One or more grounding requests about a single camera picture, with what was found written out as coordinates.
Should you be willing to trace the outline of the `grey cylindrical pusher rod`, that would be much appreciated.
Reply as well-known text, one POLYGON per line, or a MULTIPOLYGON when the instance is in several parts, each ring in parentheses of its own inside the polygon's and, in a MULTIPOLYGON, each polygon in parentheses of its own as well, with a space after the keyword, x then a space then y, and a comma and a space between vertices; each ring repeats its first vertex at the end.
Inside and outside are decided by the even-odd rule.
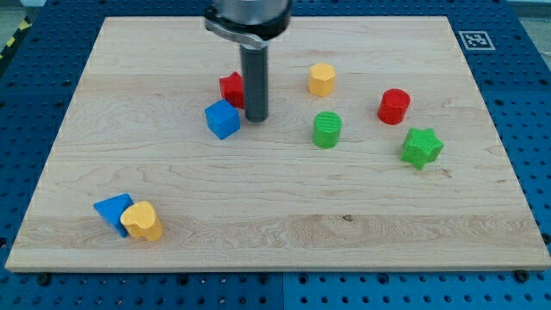
POLYGON ((245 117, 263 122, 269 116, 268 48, 239 47, 244 84, 245 117))

